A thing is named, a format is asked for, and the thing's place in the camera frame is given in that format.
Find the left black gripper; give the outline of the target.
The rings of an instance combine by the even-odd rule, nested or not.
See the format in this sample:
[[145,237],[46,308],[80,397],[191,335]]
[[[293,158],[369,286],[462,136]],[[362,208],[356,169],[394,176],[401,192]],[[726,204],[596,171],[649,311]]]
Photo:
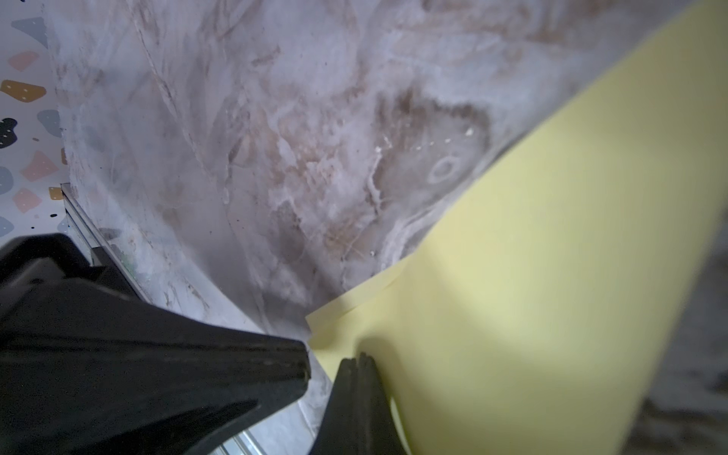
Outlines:
[[5,454],[209,454],[310,377],[301,342],[138,301],[66,235],[1,248]]

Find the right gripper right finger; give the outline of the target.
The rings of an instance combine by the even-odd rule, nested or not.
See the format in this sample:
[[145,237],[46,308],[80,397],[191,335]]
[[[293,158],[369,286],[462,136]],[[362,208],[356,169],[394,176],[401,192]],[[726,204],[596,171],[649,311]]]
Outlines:
[[377,364],[364,353],[358,358],[358,454],[406,454]]

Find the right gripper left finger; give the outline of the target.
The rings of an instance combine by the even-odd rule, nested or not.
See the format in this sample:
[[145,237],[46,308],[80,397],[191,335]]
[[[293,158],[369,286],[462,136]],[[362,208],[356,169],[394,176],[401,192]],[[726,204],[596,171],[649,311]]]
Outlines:
[[339,364],[320,430],[311,447],[311,455],[356,454],[356,379],[358,363],[347,358]]

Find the yellow square paper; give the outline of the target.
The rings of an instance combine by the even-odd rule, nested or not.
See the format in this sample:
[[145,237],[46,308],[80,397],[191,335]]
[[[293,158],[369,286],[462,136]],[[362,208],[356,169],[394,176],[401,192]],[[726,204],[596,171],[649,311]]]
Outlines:
[[616,454],[727,212],[727,5],[699,1],[312,318],[406,454]]

